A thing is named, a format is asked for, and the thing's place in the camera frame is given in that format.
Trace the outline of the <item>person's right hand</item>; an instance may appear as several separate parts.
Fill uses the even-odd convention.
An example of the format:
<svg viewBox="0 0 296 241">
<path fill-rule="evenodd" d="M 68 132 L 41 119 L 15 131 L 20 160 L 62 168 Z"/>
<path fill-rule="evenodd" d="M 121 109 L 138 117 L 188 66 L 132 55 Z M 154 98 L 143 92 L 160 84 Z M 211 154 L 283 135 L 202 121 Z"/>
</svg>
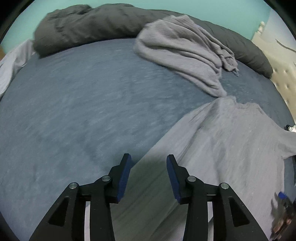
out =
<svg viewBox="0 0 296 241">
<path fill-rule="evenodd" d="M 271 240 L 296 240 L 295 238 L 295 210 L 286 212 L 274 226 Z"/>
</svg>

